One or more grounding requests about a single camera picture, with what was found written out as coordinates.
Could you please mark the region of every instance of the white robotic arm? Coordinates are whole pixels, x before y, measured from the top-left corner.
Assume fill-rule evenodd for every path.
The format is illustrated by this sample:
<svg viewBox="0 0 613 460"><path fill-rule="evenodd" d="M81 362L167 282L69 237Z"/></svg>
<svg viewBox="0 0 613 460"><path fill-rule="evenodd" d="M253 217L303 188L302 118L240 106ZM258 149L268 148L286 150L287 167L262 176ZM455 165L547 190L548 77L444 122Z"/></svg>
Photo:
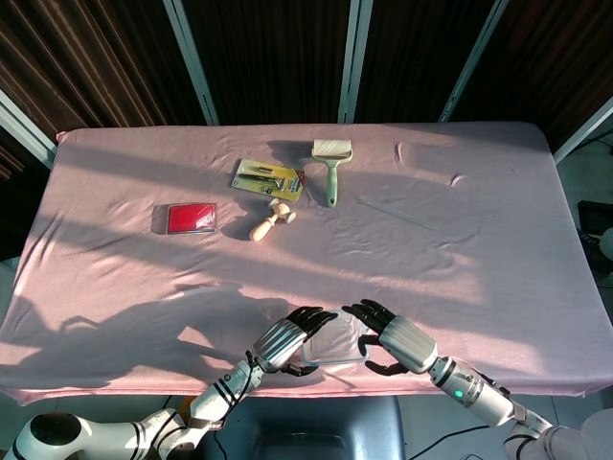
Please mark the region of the white robotic arm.
<svg viewBox="0 0 613 460"><path fill-rule="evenodd" d="M288 361L336 316L301 307L277 321L246 352L246 360L193 400L187 426L172 409L125 424L96 424L62 413L38 415L21 430L5 460L65 460L77 452L81 460L144 460L152 450L162 460L189 458L202 436L222 428L232 409L260 386L264 374L281 371L300 377L317 369Z"/></svg>
<svg viewBox="0 0 613 460"><path fill-rule="evenodd" d="M343 307L366 324L376 335L362 335L358 347L366 355L366 345L380 345L398 363L380 366L367 361L366 366L384 376L427 372L444 393L474 413L489 426L515 420L504 442L510 460L604 460L613 451L611 436L601 430L602 423L613 432L613 409L597 414L598 423L586 422L582 432L552 426L538 414L510 398L510 392L470 364L455 357L439 356L436 341L408 319L396 316L377 302L362 300ZM607 456L598 456L607 452Z"/></svg>

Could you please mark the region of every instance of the pink tablecloth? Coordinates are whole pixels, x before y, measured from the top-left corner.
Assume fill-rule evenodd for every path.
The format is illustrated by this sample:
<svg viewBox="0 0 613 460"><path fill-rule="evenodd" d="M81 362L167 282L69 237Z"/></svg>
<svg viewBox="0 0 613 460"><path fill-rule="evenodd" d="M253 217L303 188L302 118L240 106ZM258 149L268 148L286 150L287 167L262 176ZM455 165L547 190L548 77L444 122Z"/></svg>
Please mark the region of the pink tablecloth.
<svg viewBox="0 0 613 460"><path fill-rule="evenodd" d="M351 139L325 206L315 138ZM291 225L247 240L267 198L230 188L240 158L304 169ZM358 203L367 196L437 227ZM217 232L158 235L155 206L217 203ZM83 129L60 136L0 329L0 388L197 394L294 306L373 298L511 390L613 383L613 332L552 156L516 123ZM384 352L373 358L386 361ZM436 391L364 366L268 376L258 395Z"/></svg>

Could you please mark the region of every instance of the floor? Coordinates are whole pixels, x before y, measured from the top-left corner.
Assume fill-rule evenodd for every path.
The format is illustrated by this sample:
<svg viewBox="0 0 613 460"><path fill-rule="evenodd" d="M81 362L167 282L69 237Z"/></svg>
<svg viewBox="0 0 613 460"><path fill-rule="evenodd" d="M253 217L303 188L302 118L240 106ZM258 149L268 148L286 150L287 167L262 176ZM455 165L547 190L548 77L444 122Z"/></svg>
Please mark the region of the floor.
<svg viewBox="0 0 613 460"><path fill-rule="evenodd" d="M594 145L565 159L558 167L573 216L581 199L613 203L613 156ZM6 307L14 269L0 264L0 315ZM609 316L613 317L613 278L598 279L597 285ZM60 410L97 422L134 421L162 407L165 397L83 397L47 400L19 407L0 394L0 449L6 449L21 427L40 412ZM613 407L613 387L586 398L519 396L517 400L552 423L579 428L593 413ZM481 425L481 422L446 396L399 398L407 457L412 456L445 434ZM502 441L510 427L474 431L445 440L420 459L503 460Z"/></svg>

